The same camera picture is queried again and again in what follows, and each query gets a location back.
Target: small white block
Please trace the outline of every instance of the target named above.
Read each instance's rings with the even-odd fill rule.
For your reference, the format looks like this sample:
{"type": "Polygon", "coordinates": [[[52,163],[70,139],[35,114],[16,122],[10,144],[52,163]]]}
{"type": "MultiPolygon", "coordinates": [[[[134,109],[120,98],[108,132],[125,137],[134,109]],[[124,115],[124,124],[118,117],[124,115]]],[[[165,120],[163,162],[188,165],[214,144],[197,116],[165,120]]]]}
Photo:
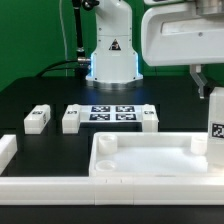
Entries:
{"type": "Polygon", "coordinates": [[[158,132],[158,122],[155,106],[149,104],[142,106],[142,131],[158,132]]]}
{"type": "Polygon", "coordinates": [[[81,106],[78,104],[69,105],[62,119],[62,129],[64,134],[76,134],[80,126],[81,106]]]}
{"type": "Polygon", "coordinates": [[[0,174],[4,171],[16,152],[16,136],[4,135],[0,139],[0,174]]]}
{"type": "Polygon", "coordinates": [[[221,87],[210,95],[207,161],[224,166],[224,88],[221,87]]]}
{"type": "Polygon", "coordinates": [[[38,105],[24,119],[26,134],[40,134],[51,118],[49,105],[38,105]]]}

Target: black table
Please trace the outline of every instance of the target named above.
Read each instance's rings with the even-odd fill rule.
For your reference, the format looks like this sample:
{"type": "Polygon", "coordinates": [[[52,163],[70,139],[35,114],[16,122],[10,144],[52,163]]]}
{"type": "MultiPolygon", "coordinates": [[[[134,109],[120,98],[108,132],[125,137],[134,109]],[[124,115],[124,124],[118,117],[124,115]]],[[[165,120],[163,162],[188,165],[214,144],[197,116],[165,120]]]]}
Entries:
{"type": "MultiPolygon", "coordinates": [[[[123,91],[99,90],[77,78],[22,78],[0,93],[0,135],[16,134],[18,152],[2,176],[88,176],[93,134],[141,131],[139,123],[81,124],[63,135],[68,105],[154,104],[159,131],[206,131],[208,100],[200,100],[190,77],[145,77],[123,91]],[[25,135],[24,118],[36,105],[51,106],[41,135],[25,135]]],[[[223,206],[0,206],[1,223],[223,223],[223,206]]]]}

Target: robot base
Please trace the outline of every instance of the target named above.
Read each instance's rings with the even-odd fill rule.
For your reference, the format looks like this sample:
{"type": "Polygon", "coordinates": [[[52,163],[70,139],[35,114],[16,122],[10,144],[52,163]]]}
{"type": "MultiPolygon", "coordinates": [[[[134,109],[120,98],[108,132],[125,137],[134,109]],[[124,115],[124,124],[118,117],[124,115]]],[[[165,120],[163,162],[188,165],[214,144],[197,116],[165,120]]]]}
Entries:
{"type": "Polygon", "coordinates": [[[143,83],[143,76],[139,74],[139,78],[126,83],[108,83],[108,82],[99,82],[97,80],[91,80],[86,77],[86,85],[99,89],[107,90],[125,90],[141,86],[143,83]]]}

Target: green background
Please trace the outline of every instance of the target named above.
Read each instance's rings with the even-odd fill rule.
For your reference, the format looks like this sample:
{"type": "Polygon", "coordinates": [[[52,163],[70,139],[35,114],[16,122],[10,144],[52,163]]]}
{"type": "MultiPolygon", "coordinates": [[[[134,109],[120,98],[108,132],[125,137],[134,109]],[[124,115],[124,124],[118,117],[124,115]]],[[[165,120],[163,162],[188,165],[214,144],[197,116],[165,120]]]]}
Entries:
{"type": "MultiPolygon", "coordinates": [[[[133,47],[139,53],[143,75],[189,75],[188,66],[149,67],[141,58],[143,0],[127,0],[133,10],[133,47]]],[[[63,0],[63,17],[69,58],[76,58],[76,34],[71,0],[63,0]]],[[[96,46],[94,11],[82,10],[84,47],[87,56],[96,46]]],[[[20,77],[35,76],[47,65],[64,60],[59,0],[0,1],[0,90],[20,77]]],[[[204,73],[224,84],[224,64],[206,65],[204,73]]],[[[51,72],[50,75],[65,75],[51,72]]]]}

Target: white block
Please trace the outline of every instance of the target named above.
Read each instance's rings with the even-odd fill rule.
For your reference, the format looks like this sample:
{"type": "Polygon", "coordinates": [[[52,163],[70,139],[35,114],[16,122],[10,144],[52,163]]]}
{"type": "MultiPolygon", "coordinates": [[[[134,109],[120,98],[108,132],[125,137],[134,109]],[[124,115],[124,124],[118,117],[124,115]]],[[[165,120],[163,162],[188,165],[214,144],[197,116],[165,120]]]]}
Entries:
{"type": "Polygon", "coordinates": [[[62,119],[64,134],[76,134],[79,132],[81,106],[78,104],[69,105],[62,119]]]}
{"type": "Polygon", "coordinates": [[[36,106],[24,119],[26,134],[40,134],[51,118],[49,105],[36,106]]]}
{"type": "Polygon", "coordinates": [[[131,177],[95,178],[96,205],[133,205],[133,179],[131,177]]]}
{"type": "Polygon", "coordinates": [[[224,88],[210,95],[208,125],[207,161],[224,166],[224,88]]]}
{"type": "Polygon", "coordinates": [[[89,177],[0,178],[1,205],[93,205],[89,177]]]}
{"type": "Polygon", "coordinates": [[[16,152],[16,136],[4,135],[0,139],[0,174],[4,171],[16,152]]]}
{"type": "Polygon", "coordinates": [[[142,106],[142,131],[158,132],[158,122],[155,106],[149,104],[142,106]]]}

